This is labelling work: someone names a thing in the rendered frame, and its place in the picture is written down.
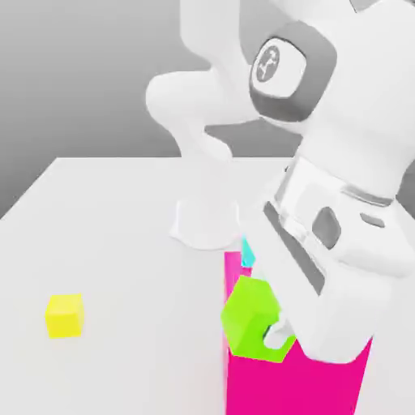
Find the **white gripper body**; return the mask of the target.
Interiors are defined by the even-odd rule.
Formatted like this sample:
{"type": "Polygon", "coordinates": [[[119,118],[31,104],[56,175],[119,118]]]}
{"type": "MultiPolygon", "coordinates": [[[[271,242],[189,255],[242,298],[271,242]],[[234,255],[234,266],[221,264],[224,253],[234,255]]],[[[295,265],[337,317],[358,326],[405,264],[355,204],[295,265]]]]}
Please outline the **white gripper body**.
{"type": "Polygon", "coordinates": [[[250,244],[305,355],[353,361],[382,322],[395,281],[340,263],[312,234],[291,234],[269,201],[252,213],[250,244]]]}

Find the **small green cube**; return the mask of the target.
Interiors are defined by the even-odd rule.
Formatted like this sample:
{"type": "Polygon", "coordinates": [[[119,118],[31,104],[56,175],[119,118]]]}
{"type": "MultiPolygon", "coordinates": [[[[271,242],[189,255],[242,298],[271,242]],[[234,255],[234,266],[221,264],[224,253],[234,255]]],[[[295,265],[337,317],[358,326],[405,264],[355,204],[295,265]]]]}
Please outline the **small green cube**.
{"type": "Polygon", "coordinates": [[[221,312],[221,322],[232,355],[281,363],[296,337],[290,336],[281,349],[269,349],[263,338],[278,321],[280,305],[265,280],[240,276],[221,312]]]}

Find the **small cyan cube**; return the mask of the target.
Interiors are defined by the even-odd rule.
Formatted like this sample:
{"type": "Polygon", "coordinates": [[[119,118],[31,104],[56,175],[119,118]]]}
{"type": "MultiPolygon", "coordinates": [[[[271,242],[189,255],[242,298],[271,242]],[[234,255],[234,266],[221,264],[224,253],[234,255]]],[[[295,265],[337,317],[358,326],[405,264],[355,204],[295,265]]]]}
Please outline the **small cyan cube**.
{"type": "Polygon", "coordinates": [[[245,236],[242,237],[241,258],[243,267],[252,268],[254,266],[255,254],[245,236]]]}

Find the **small yellow cube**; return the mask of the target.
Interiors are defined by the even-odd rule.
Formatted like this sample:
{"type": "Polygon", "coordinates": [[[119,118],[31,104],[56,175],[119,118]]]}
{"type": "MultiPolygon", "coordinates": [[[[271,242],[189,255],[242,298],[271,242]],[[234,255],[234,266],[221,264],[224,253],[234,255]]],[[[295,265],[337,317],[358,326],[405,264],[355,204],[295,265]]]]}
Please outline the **small yellow cube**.
{"type": "Polygon", "coordinates": [[[54,294],[45,310],[49,338],[70,338],[82,335],[83,298],[80,293],[54,294]]]}

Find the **large magenta box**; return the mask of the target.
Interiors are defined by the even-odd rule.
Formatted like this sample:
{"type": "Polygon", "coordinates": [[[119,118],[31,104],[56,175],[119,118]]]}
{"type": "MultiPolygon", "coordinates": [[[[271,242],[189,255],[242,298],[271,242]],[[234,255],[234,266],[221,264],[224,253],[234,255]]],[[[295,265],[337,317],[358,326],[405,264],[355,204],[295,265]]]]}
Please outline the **large magenta box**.
{"type": "MultiPolygon", "coordinates": [[[[250,275],[238,251],[225,253],[226,301],[250,275]]],[[[295,340],[281,363],[232,355],[228,345],[225,415],[354,415],[370,348],[348,364],[309,359],[295,340]]]]}

